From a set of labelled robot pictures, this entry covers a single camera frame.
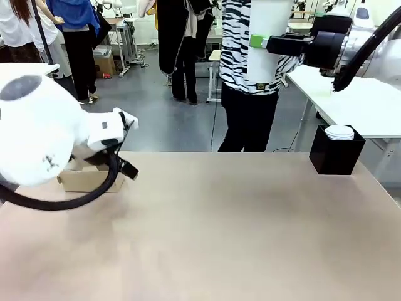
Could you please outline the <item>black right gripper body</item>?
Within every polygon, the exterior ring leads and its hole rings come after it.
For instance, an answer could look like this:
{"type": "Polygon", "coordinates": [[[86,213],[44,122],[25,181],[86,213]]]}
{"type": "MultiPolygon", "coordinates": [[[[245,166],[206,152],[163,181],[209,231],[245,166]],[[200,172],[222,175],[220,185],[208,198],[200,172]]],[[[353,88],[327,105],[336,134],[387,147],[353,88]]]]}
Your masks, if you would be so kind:
{"type": "Polygon", "coordinates": [[[303,64],[324,70],[332,70],[338,60],[346,34],[319,31],[316,36],[285,33],[270,36],[266,49],[276,55],[300,57],[303,64]]]}

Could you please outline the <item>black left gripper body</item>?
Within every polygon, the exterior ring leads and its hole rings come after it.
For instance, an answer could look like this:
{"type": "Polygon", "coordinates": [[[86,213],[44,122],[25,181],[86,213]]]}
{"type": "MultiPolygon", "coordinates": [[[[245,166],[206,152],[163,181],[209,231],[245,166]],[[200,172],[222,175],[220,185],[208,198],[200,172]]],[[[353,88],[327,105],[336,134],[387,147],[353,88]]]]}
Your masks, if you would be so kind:
{"type": "Polygon", "coordinates": [[[119,171],[120,163],[116,148],[107,148],[99,152],[82,152],[70,155],[71,168],[76,171],[89,166],[96,166],[98,170],[105,171],[106,168],[119,171]]]}

